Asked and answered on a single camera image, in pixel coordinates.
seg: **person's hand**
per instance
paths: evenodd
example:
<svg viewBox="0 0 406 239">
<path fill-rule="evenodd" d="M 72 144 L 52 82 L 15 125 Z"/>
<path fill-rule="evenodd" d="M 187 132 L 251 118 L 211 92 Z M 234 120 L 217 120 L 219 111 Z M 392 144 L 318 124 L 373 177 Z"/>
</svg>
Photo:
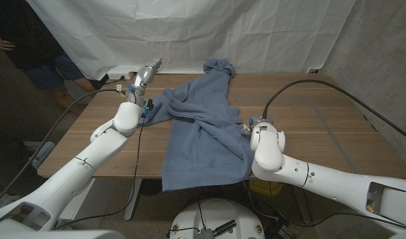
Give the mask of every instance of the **person's hand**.
<svg viewBox="0 0 406 239">
<path fill-rule="evenodd" d="M 3 40 L 0 37 L 0 50 L 13 50 L 15 47 L 16 45 L 14 43 Z"/>
</svg>

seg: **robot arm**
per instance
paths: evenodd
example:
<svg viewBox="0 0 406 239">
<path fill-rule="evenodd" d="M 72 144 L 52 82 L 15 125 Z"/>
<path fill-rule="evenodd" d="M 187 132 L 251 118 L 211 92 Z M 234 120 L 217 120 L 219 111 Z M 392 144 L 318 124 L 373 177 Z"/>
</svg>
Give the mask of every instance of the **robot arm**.
<svg viewBox="0 0 406 239">
<path fill-rule="evenodd" d="M 279 133 L 269 120 L 253 118 L 251 123 L 251 149 L 255 151 L 251 169 L 256 177 L 292 184 L 363 215 L 406 226 L 406 180 L 346 173 L 294 159 L 283 154 L 284 133 Z M 395 233 L 406 231 L 375 222 Z"/>
<path fill-rule="evenodd" d="M 134 86 L 129 88 L 131 92 L 126 94 L 128 102 L 122 103 L 115 117 L 93 132 L 91 143 L 82 152 L 37 190 L 0 209 L 0 231 L 48 231 L 54 227 L 67 204 L 104 163 L 125 147 L 141 115 L 153 107 L 151 100 L 143 96 L 160 64 L 161 58 L 156 58 L 139 70 Z M 30 211 L 22 222 L 9 218 L 13 211 L 22 209 Z"/>
</svg>

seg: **crumpled fabric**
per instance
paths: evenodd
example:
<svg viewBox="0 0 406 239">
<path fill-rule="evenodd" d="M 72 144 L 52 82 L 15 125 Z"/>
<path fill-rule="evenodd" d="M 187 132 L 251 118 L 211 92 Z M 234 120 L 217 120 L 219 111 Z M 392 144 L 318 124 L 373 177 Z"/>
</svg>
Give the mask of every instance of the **crumpled fabric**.
<svg viewBox="0 0 406 239">
<path fill-rule="evenodd" d="M 203 68 L 206 75 L 152 98 L 154 108 L 144 121 L 146 126 L 173 120 L 164 191 L 237 183 L 251 171 L 250 139 L 240 134 L 238 107 L 227 100 L 234 67 L 226 59 L 211 59 Z"/>
</svg>

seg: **white backdrop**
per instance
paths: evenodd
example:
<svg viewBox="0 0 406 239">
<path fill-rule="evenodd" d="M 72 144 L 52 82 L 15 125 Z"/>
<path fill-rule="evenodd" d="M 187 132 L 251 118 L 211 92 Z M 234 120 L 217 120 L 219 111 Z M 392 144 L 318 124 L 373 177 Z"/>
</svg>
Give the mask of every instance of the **white backdrop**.
<svg viewBox="0 0 406 239">
<path fill-rule="evenodd" d="M 201 73 L 211 57 L 237 72 L 321 68 L 355 0 L 27 0 L 80 70 L 114 66 Z"/>
</svg>

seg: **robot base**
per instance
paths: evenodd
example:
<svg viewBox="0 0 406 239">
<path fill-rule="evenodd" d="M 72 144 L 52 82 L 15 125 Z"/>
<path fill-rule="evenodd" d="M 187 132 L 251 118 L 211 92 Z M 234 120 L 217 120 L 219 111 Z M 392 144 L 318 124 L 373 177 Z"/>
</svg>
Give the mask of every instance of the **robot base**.
<svg viewBox="0 0 406 239">
<path fill-rule="evenodd" d="M 230 220 L 236 221 L 237 226 L 234 226 L 232 231 L 217 236 L 217 239 L 265 239 L 261 221 L 245 206 L 228 199 L 204 199 L 199 202 L 207 229 L 214 230 Z M 197 202 L 176 216 L 171 229 L 173 227 L 178 227 L 178 229 L 203 228 Z M 195 229 L 170 232 L 170 238 L 196 239 L 197 233 Z"/>
</svg>

